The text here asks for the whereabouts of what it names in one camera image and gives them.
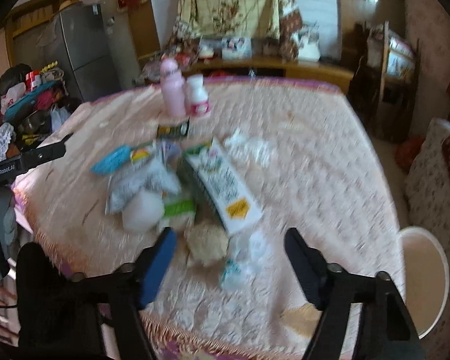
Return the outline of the grey refrigerator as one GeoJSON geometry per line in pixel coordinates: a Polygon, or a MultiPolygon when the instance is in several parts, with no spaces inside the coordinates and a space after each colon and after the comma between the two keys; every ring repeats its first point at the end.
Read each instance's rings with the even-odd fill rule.
{"type": "Polygon", "coordinates": [[[63,70],[72,98],[94,102],[121,90],[99,4],[72,4],[60,10],[38,41],[48,63],[63,70]]]}

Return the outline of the silver grey food pouch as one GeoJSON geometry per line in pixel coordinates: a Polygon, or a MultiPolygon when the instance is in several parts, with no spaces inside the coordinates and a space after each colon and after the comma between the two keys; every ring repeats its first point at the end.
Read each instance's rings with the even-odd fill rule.
{"type": "Polygon", "coordinates": [[[122,211],[141,190],[177,195],[182,187],[178,176],[163,163],[159,155],[124,165],[109,178],[105,213],[122,211]]]}

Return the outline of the floral covered sofa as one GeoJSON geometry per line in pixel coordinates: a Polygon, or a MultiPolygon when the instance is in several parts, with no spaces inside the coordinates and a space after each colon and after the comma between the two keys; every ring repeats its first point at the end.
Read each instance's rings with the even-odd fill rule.
{"type": "MultiPolygon", "coordinates": [[[[410,223],[438,239],[450,268],[450,122],[431,120],[406,178],[405,195],[410,223]]],[[[424,338],[424,349],[428,359],[450,359],[450,287],[437,325],[424,338]]]]}

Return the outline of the dark green biscuit packet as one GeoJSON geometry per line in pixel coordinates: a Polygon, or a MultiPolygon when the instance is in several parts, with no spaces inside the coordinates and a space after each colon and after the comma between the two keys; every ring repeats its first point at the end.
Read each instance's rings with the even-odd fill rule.
{"type": "Polygon", "coordinates": [[[188,136],[190,130],[190,120],[187,119],[183,122],[174,125],[161,125],[157,126],[157,139],[170,139],[179,140],[188,136]]]}

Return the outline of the blue tissue pack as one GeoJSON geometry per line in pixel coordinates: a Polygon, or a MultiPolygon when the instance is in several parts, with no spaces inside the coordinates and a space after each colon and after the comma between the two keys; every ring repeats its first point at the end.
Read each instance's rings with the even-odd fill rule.
{"type": "Polygon", "coordinates": [[[130,161],[131,152],[132,148],[129,145],[121,145],[92,165],[90,171],[99,176],[112,174],[130,161]]]}

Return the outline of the white tissue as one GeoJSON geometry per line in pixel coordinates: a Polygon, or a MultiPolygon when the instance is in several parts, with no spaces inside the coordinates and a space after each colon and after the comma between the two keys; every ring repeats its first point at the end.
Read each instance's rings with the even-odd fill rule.
{"type": "Polygon", "coordinates": [[[273,150],[268,141],[258,136],[248,136],[237,128],[223,141],[226,152],[237,162],[255,163],[260,167],[269,167],[273,150]]]}

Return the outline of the framed couple photo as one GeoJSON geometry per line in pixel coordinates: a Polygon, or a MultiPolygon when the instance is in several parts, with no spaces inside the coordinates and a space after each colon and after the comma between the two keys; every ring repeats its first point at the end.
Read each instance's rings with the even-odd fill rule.
{"type": "Polygon", "coordinates": [[[249,59],[252,57],[252,42],[247,37],[225,37],[221,41],[221,56],[225,60],[249,59]]]}

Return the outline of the green white milk carton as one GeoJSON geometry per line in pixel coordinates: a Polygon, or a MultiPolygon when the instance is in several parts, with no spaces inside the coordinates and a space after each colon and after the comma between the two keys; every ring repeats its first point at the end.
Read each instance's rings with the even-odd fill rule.
{"type": "Polygon", "coordinates": [[[184,150],[179,166],[228,235],[262,218],[260,205],[216,138],[184,150]]]}

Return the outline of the beige paper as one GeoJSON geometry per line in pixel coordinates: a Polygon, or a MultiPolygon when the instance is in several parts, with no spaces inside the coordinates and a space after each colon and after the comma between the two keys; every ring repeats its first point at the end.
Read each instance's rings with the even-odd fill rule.
{"type": "Polygon", "coordinates": [[[202,222],[184,232],[189,266],[209,267],[227,255],[229,237],[216,223],[202,222]]]}

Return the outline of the pink water bottle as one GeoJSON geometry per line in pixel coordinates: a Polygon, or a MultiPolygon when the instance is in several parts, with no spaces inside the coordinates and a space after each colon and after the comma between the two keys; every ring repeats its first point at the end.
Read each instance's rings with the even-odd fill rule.
{"type": "Polygon", "coordinates": [[[185,107],[184,77],[173,58],[165,58],[160,66],[160,85],[166,111],[171,117],[187,115],[185,107]]]}

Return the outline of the rainbow medicine box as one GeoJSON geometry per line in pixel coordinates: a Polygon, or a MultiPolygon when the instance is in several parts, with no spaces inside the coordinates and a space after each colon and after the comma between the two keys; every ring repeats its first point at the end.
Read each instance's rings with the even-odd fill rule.
{"type": "Polygon", "coordinates": [[[147,141],[139,144],[130,152],[130,162],[138,163],[144,159],[150,159],[158,153],[158,144],[156,140],[147,141]]]}

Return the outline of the blue white small box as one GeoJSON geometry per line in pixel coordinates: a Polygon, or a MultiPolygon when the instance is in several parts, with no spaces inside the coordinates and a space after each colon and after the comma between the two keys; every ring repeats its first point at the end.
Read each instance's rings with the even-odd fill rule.
{"type": "Polygon", "coordinates": [[[164,164],[171,164],[181,156],[181,147],[174,141],[161,140],[159,147],[161,160],[164,164]]]}

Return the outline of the wooden chair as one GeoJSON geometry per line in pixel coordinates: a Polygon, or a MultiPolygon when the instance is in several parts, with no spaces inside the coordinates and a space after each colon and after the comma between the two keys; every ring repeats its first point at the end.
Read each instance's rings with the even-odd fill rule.
{"type": "Polygon", "coordinates": [[[370,29],[349,99],[365,129],[401,143],[410,132],[419,82],[421,44],[410,43],[385,21],[370,29]]]}

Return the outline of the green white plastic wrapper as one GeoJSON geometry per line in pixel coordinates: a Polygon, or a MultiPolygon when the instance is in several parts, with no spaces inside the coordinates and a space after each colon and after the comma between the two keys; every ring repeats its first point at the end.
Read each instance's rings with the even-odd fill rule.
{"type": "Polygon", "coordinates": [[[167,195],[163,203],[165,211],[157,225],[159,233],[164,228],[183,233],[194,225],[197,208],[190,194],[167,195]]]}

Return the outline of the crumpled clear plastic wrapper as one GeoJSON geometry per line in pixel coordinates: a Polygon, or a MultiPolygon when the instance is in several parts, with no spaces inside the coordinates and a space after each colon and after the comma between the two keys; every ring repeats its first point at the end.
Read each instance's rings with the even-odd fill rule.
{"type": "Polygon", "coordinates": [[[263,269],[271,253],[261,228],[235,234],[229,240],[220,287],[227,292],[242,289],[263,269]]]}

